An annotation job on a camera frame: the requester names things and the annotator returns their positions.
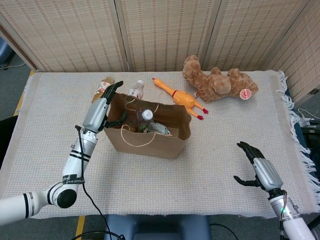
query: stuffed animal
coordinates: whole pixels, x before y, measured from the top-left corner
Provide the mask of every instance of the stuffed animal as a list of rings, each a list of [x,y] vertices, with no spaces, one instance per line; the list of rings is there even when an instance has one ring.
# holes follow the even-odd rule
[[[238,97],[246,100],[258,91],[258,86],[251,77],[237,68],[230,69],[225,76],[215,66],[210,75],[205,75],[201,71],[198,58],[194,55],[184,61],[182,75],[187,82],[197,88],[196,95],[205,102],[224,97]]]

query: water bottle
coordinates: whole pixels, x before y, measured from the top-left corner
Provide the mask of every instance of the water bottle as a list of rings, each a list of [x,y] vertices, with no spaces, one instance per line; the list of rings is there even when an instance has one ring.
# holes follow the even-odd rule
[[[148,125],[152,122],[154,118],[154,114],[150,109],[139,110],[137,112],[137,119],[139,123],[139,132],[147,133]]]
[[[143,87],[145,83],[142,80],[138,80],[135,85],[129,90],[128,95],[136,97],[138,99],[142,98],[143,95]]]

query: tablecloth fringe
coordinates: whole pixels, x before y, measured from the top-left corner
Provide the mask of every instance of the tablecloth fringe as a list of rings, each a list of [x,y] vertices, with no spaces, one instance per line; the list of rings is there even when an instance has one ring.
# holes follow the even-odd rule
[[[287,76],[285,75],[285,73],[281,70],[278,70],[278,75],[280,78],[280,82],[281,82],[281,88],[280,90],[277,90],[277,92],[281,92],[282,95],[282,100],[284,102],[284,104],[286,105],[286,107],[288,108],[288,113],[289,113],[289,117],[290,117],[290,136],[291,138],[294,140],[298,150],[299,150],[299,157],[301,159],[301,162],[303,163],[304,166],[304,173],[306,176],[306,179],[309,183],[309,187],[310,190],[313,193],[313,196],[315,198],[315,209],[317,210],[317,212],[320,212],[320,181],[312,176],[310,173],[311,172],[315,172],[316,168],[315,168],[315,163],[309,158],[307,157],[305,154],[310,154],[310,149],[303,147],[297,137],[297,133],[295,130],[295,124],[299,123],[300,117],[299,115],[297,115],[293,109],[295,107],[295,103],[292,101],[291,97],[289,97],[288,95],[286,95],[286,91],[288,89],[288,85],[287,85]]]

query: round red tag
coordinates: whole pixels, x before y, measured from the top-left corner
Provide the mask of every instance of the round red tag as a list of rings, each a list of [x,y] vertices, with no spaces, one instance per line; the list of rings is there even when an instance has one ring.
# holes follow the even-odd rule
[[[249,89],[242,89],[240,92],[240,98],[242,100],[248,100],[251,97],[251,91]]]

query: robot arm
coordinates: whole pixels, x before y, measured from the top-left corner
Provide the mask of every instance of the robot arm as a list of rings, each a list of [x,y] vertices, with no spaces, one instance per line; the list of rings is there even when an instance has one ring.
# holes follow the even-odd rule
[[[298,206],[294,205],[285,190],[281,190],[284,183],[271,161],[265,159],[259,149],[246,142],[241,141],[237,145],[244,150],[251,162],[255,171],[255,180],[244,181],[238,176],[233,177],[243,186],[261,187],[269,193],[269,203],[280,220],[280,239],[284,239],[284,230],[290,240],[315,240],[300,216]]]
[[[104,127],[121,125],[127,117],[124,113],[120,120],[108,122],[106,115],[117,88],[122,85],[123,81],[110,85],[101,98],[90,106],[83,121],[83,128],[75,126],[79,137],[75,144],[71,145],[72,150],[62,171],[61,182],[45,190],[0,199],[0,226],[34,216],[46,205],[69,208],[76,202],[78,187],[85,183],[83,173],[98,141],[96,134]]]

